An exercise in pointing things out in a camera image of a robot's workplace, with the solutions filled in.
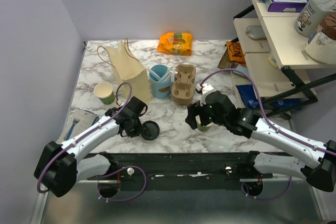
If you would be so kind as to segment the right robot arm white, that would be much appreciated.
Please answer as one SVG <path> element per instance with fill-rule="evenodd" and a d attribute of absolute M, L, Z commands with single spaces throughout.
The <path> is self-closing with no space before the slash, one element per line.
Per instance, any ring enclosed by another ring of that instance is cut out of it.
<path fill-rule="evenodd" d="M 192 129 L 197 128 L 197 117 L 202 126 L 211 123 L 224 126 L 234 135 L 259 140 L 286 152 L 278 158 L 257 154 L 254 160 L 243 162 L 241 171 L 246 177 L 282 174 L 304 179 L 322 191 L 334 191 L 335 141 L 323 143 L 284 129 L 258 112 L 236 108 L 220 91 L 210 91 L 187 106 L 185 122 Z"/>

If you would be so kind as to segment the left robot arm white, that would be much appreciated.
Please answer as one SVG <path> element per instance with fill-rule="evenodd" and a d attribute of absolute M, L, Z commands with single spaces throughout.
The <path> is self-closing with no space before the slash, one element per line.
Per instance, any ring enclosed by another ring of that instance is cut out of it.
<path fill-rule="evenodd" d="M 132 97 L 123 106 L 109 109 L 97 123 L 79 135 L 60 144 L 49 142 L 34 171 L 38 192 L 43 193 L 41 186 L 45 186 L 45 191 L 61 197 L 81 180 L 95 176 L 112 179 L 117 171 L 115 164 L 102 154 L 91 158 L 87 155 L 122 131 L 135 131 L 139 135 L 142 128 L 139 118 L 147 108 L 144 102 Z"/>

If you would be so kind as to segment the green paper cup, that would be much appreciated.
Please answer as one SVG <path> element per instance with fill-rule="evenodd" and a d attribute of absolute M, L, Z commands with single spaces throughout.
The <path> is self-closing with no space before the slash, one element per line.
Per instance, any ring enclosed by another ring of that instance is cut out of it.
<path fill-rule="evenodd" d="M 196 119 L 196 123 L 197 123 L 197 129 L 201 132 L 208 131 L 213 125 L 213 123 L 209 123 L 207 125 L 201 125 L 201 121 L 199 118 Z"/>
<path fill-rule="evenodd" d="M 113 86 L 109 82 L 97 84 L 93 92 L 103 104 L 110 105 L 114 102 Z"/>

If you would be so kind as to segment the black plastic cup lid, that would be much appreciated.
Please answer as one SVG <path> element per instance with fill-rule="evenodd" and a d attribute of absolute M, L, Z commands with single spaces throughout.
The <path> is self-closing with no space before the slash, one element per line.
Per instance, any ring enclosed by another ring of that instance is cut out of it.
<path fill-rule="evenodd" d="M 141 136 L 147 141 L 155 140 L 160 133 L 159 125 L 154 121 L 145 121 L 142 124 Z"/>

